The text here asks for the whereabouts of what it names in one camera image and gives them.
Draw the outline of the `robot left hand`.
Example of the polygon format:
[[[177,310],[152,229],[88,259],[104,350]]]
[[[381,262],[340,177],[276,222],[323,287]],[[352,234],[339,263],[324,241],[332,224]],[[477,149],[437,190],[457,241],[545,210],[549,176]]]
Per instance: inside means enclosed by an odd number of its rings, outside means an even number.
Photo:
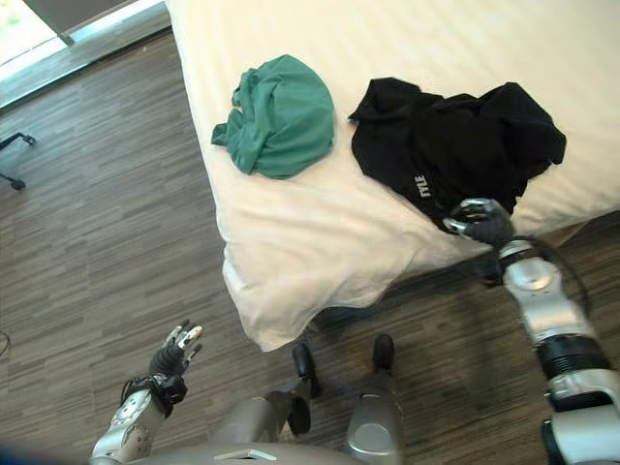
[[[176,325],[151,358],[147,374],[162,378],[182,377],[190,362],[202,349],[203,326],[189,320]]]

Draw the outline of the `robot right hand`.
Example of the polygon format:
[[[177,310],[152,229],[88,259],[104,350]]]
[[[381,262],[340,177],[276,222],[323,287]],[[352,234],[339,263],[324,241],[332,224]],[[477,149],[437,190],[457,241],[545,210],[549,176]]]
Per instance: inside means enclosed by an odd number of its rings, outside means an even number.
[[[510,214],[493,199],[463,200],[443,224],[449,233],[486,244],[495,250],[508,245],[514,237]]]

